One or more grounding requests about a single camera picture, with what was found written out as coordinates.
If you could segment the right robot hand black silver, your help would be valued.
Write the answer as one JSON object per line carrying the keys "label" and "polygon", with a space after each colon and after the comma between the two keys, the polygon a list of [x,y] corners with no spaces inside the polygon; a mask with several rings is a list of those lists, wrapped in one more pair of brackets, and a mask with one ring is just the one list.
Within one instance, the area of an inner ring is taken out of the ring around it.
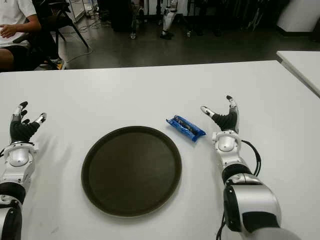
{"label": "right robot hand black silver", "polygon": [[209,116],[216,125],[220,128],[221,131],[234,131],[237,134],[239,133],[239,108],[230,95],[226,96],[226,99],[229,102],[229,111],[228,114],[218,114],[206,106],[201,106],[201,111]]}

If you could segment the left robot hand black silver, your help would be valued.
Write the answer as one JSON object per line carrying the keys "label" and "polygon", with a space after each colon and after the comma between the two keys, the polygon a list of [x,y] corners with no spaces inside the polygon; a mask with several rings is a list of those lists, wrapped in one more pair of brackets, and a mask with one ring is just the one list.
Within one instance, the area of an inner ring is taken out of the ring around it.
{"label": "left robot hand black silver", "polygon": [[13,111],[9,126],[11,144],[16,142],[29,142],[40,126],[47,120],[47,114],[45,112],[41,113],[34,121],[30,121],[29,119],[23,120],[23,117],[28,113],[28,111],[25,110],[27,105],[28,102],[24,101]]}

